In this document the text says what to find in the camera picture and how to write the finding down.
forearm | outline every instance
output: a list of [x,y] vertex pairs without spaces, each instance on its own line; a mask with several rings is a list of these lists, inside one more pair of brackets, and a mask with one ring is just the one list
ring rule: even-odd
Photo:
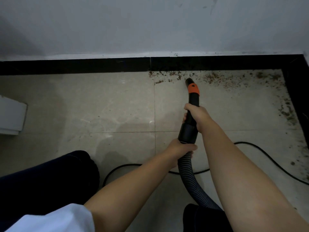
[[85,203],[96,231],[125,231],[171,168],[168,155],[156,155],[96,193]]
[[276,185],[218,124],[208,121],[202,135],[211,176],[234,231],[290,230],[291,223],[297,231],[298,226],[307,226]]

person's left hand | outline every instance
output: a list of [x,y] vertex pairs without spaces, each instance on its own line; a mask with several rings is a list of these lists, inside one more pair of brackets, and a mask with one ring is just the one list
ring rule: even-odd
[[197,145],[195,144],[182,144],[178,139],[174,139],[168,145],[168,147],[164,150],[162,154],[168,155],[172,158],[173,168],[177,166],[177,161],[179,158],[184,156],[187,152],[191,152],[191,156],[193,151],[197,150]]

ribbed black hose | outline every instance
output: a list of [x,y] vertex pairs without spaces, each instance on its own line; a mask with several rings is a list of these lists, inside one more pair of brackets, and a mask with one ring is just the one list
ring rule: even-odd
[[222,210],[202,189],[195,179],[192,164],[191,153],[188,152],[178,160],[178,169],[180,177],[191,197],[199,206]]

power cord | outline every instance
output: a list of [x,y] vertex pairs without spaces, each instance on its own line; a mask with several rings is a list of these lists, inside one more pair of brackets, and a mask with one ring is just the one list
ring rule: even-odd
[[[250,142],[235,142],[234,144],[235,144],[235,145],[237,145],[237,144],[247,144],[247,145],[250,145],[250,146],[253,146],[253,147],[257,148],[257,149],[260,150],[264,155],[266,155],[266,156],[267,156],[278,168],[280,168],[284,173],[286,173],[287,175],[289,175],[291,178],[293,178],[293,179],[295,179],[295,180],[297,180],[297,181],[299,181],[299,182],[301,182],[301,183],[303,183],[303,184],[309,186],[309,183],[304,182],[304,181],[298,179],[297,177],[294,177],[292,174],[288,173],[288,172],[287,172],[283,167],[281,167],[272,157],[270,157],[270,155],[267,154],[266,151],[264,151],[264,150],[263,150],[262,148],[260,148],[259,146],[255,145],[255,144],[252,144],[252,143],[250,143]],[[110,172],[107,174],[106,178],[104,179],[103,187],[106,186],[107,179],[109,178],[109,176],[110,176],[114,171],[116,171],[117,169],[120,169],[120,168],[122,168],[122,167],[127,167],[127,166],[141,166],[141,164],[123,164],[123,165],[120,165],[120,166],[114,168],[112,171],[110,171]],[[210,169],[205,169],[205,170],[203,170],[203,171],[195,172],[194,175],[201,174],[201,173],[205,173],[205,172],[208,172],[209,170],[210,170]],[[175,174],[175,175],[180,175],[180,173],[178,173],[178,172],[173,172],[173,171],[169,171],[169,173]]]

orange ring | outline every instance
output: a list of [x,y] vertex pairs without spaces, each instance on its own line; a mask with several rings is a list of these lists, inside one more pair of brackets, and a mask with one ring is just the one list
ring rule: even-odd
[[198,89],[198,86],[195,83],[189,84],[188,91],[189,93],[197,93],[198,95],[200,95],[200,90]]

